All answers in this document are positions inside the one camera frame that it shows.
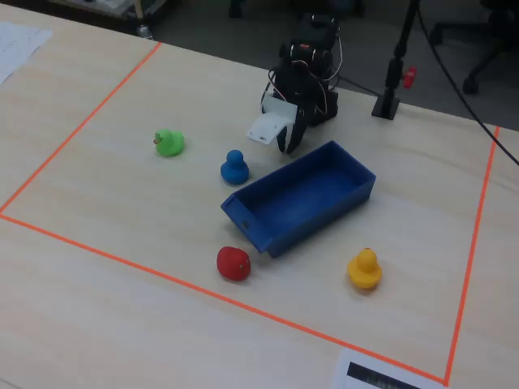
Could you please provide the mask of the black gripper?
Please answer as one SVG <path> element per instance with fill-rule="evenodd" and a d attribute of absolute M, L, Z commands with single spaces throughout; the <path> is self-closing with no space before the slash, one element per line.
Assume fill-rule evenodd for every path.
<path fill-rule="evenodd" d="M 317 100 L 322 95 L 319 80 L 310 72 L 303 60 L 282 62 L 277 66 L 277 95 L 290 104 L 297 105 L 295 122 L 288 130 L 284 126 L 277 135 L 277 145 L 282 153 L 291 154 L 301 143 L 307 128 L 307 118 L 317 112 Z"/>

